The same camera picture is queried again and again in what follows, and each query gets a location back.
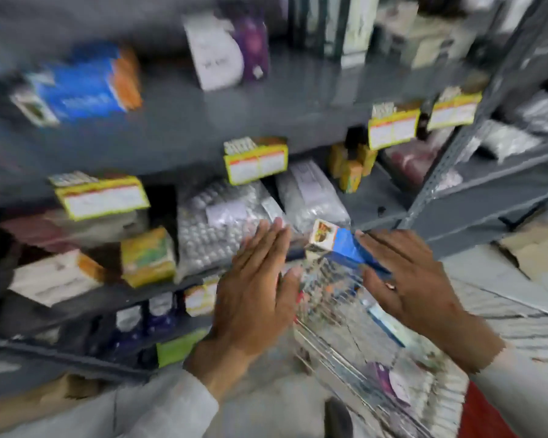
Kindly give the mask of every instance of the shopping cart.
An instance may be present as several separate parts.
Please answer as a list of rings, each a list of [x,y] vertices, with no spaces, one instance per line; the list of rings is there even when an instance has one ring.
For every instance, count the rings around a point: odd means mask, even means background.
[[[294,338],[305,369],[343,400],[368,436],[455,437],[467,375],[425,339],[414,347],[398,345],[370,316],[375,301],[357,273],[326,257],[304,268]],[[452,283],[469,312],[548,372],[548,311],[454,278]],[[370,373],[377,365],[402,379],[405,396],[393,396]]]

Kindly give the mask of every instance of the white sleeve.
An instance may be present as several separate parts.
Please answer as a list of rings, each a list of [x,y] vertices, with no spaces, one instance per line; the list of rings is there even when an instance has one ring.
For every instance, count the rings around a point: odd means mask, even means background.
[[[182,371],[176,386],[144,414],[126,438],[201,438],[219,403],[197,378]]]
[[[548,437],[548,375],[528,357],[506,347],[470,379],[516,435]]]

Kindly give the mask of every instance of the white and purple box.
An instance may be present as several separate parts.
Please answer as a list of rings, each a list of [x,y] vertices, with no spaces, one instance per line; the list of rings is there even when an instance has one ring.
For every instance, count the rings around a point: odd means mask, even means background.
[[[216,90],[260,80],[270,70],[263,16],[243,3],[184,17],[201,89]]]

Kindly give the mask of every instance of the price tag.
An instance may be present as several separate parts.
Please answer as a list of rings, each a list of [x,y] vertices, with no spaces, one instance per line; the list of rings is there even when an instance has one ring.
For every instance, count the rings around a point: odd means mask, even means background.
[[[481,98],[481,93],[476,93],[437,102],[432,109],[427,129],[432,131],[442,127],[472,124]]]
[[[223,159],[230,183],[237,186],[285,171],[288,167],[288,146],[258,146],[240,154],[225,155]]]
[[[133,176],[59,187],[55,194],[74,221],[150,207],[142,183]]]
[[[420,109],[397,111],[388,117],[372,118],[367,124],[369,147],[378,150],[416,136]]]

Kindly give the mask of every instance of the tiled floor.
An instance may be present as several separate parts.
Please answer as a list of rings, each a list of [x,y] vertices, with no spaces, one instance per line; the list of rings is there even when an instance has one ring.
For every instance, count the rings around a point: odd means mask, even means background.
[[[534,283],[496,248],[477,246],[447,258],[444,265],[451,278],[548,310],[548,274]],[[176,377],[177,371],[168,369],[145,386],[123,387],[0,438],[112,438],[129,430]],[[280,353],[270,352],[222,405],[205,436],[322,437],[322,405],[328,393],[313,377],[293,371]]]

